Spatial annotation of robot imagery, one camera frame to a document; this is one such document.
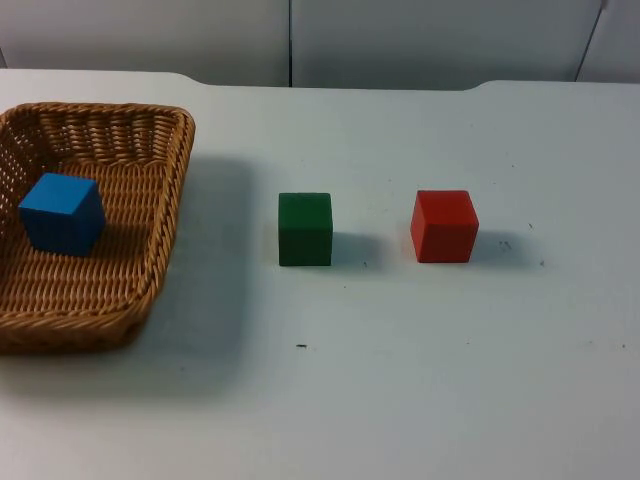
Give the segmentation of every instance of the blue cube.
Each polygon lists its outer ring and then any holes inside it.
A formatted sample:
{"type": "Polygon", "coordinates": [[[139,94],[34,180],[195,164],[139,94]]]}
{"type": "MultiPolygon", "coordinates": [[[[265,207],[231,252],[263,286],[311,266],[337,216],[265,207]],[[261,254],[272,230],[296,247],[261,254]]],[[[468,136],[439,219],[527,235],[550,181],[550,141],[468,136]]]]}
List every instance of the blue cube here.
{"type": "Polygon", "coordinates": [[[105,226],[98,185],[86,178],[45,173],[20,203],[31,245],[86,257],[105,226]]]}

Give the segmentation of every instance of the toy block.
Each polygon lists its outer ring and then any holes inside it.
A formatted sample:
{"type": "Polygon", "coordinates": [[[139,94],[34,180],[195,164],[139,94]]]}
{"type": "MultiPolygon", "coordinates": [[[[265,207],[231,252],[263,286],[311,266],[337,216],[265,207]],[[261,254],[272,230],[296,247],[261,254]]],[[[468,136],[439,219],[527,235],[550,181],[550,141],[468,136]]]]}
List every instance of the toy block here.
{"type": "Polygon", "coordinates": [[[45,173],[19,206],[31,245],[51,253],[85,257],[105,226],[93,180],[45,173]]]}
{"type": "Polygon", "coordinates": [[[420,263],[467,263],[478,217],[466,191],[419,191],[411,238],[420,263]]]}
{"type": "Polygon", "coordinates": [[[328,193],[281,193],[278,245],[283,267],[331,265],[333,220],[328,193]]]}

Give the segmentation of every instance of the white table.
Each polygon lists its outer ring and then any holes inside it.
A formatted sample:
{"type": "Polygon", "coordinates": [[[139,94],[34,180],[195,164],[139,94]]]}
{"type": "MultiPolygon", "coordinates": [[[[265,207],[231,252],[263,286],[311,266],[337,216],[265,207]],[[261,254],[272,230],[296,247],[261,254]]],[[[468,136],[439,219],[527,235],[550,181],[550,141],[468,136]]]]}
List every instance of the white table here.
{"type": "Polygon", "coordinates": [[[637,478],[640,86],[0,86],[2,109],[135,101],[197,124],[139,341],[0,359],[6,478],[637,478]],[[471,192],[470,264],[415,262],[418,188],[471,192]],[[332,194],[334,267],[277,266],[282,191],[332,194]]]}

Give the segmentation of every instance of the basket weave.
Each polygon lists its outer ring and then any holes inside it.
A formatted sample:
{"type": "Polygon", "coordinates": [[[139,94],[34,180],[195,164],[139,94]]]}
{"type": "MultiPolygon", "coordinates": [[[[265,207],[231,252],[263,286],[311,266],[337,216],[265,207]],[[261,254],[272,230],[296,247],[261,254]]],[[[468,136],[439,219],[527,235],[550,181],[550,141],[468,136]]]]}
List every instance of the basket weave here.
{"type": "Polygon", "coordinates": [[[0,116],[0,353],[132,341],[174,243],[195,125],[155,105],[35,103],[0,116]],[[107,226],[86,258],[34,250],[18,205],[45,172],[97,181],[107,226]]]}

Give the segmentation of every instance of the basket rim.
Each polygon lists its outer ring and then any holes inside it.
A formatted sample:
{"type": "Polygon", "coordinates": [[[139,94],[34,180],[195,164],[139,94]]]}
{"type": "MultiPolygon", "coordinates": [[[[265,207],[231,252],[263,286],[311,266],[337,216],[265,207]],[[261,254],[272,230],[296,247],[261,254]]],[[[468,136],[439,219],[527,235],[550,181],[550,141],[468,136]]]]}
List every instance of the basket rim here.
{"type": "Polygon", "coordinates": [[[168,268],[169,257],[175,241],[175,229],[165,227],[168,218],[177,222],[179,201],[182,195],[184,178],[189,163],[195,137],[195,122],[191,114],[182,107],[144,103],[66,103],[33,102],[23,103],[6,110],[0,115],[0,134],[10,126],[11,119],[25,113],[36,114],[130,114],[151,113],[173,116],[176,125],[170,144],[167,146],[165,164],[168,167],[163,181],[163,195],[156,210],[155,220],[149,234],[150,243],[144,256],[143,275],[135,293],[118,303],[92,310],[56,310],[56,311],[0,311],[2,327],[19,326],[27,319],[38,319],[46,323],[55,321],[56,328],[65,326],[81,327],[78,320],[84,318],[92,328],[106,326],[119,320],[122,312],[140,312],[147,309],[159,293],[168,268]]]}

